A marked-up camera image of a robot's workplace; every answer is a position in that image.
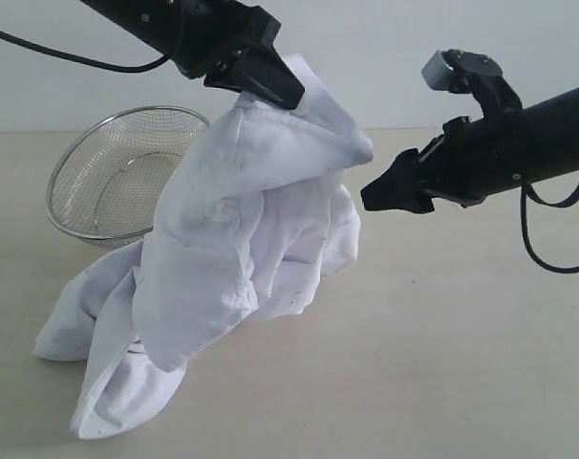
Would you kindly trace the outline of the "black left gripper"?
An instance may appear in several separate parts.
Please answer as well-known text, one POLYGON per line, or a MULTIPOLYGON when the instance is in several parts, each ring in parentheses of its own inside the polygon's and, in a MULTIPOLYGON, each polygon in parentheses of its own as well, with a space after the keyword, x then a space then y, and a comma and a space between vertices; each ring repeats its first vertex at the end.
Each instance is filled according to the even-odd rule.
POLYGON ((273 46, 281 24, 269 12, 239 1, 181 1, 180 12, 173 60, 186 77, 281 109, 298 106, 305 88, 273 46))

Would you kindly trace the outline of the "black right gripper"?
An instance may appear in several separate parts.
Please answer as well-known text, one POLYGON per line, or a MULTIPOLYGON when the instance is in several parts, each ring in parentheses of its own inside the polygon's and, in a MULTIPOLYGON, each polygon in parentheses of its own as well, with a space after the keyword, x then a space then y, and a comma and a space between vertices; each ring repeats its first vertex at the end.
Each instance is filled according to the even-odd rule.
POLYGON ((514 119, 457 117, 420 153, 401 152, 360 197, 367 211, 430 211, 431 198, 468 208, 520 187, 523 172, 514 119))

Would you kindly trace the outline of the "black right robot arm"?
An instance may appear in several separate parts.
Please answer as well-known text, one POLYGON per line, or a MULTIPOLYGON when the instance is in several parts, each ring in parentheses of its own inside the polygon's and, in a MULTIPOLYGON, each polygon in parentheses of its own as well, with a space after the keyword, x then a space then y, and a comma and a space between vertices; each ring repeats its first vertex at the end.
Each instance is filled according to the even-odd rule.
POLYGON ((450 120, 423 149, 400 153, 365 186, 368 211, 430 213, 436 198, 463 207, 579 170, 579 88, 515 113, 450 120))

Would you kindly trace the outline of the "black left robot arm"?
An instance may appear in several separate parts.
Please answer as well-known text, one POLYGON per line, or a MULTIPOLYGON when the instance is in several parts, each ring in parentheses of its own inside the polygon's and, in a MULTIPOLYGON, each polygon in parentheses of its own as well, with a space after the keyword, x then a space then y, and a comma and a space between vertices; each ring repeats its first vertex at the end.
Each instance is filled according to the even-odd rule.
POLYGON ((85 3, 207 88, 249 93, 286 110, 305 88, 274 48, 281 23, 239 1, 95 0, 85 3))

